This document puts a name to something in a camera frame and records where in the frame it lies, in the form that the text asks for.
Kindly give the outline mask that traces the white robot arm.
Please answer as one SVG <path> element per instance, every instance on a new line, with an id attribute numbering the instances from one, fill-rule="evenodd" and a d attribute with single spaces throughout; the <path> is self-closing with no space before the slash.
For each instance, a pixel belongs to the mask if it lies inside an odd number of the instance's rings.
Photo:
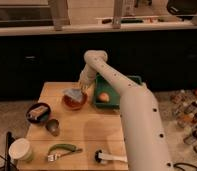
<path id="1" fill-rule="evenodd" d="M 86 90 L 100 74 L 120 95 L 128 171 L 174 171 L 154 94 L 108 65 L 107 59 L 103 50 L 86 51 L 79 83 Z"/>

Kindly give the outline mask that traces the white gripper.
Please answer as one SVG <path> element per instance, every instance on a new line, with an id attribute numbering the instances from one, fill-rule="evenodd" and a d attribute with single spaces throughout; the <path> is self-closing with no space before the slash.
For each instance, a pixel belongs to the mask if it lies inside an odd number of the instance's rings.
<path id="1" fill-rule="evenodd" d="M 79 87 L 81 90 L 87 90 L 92 84 L 92 81 L 88 78 L 87 74 L 81 72 L 79 77 Z"/>

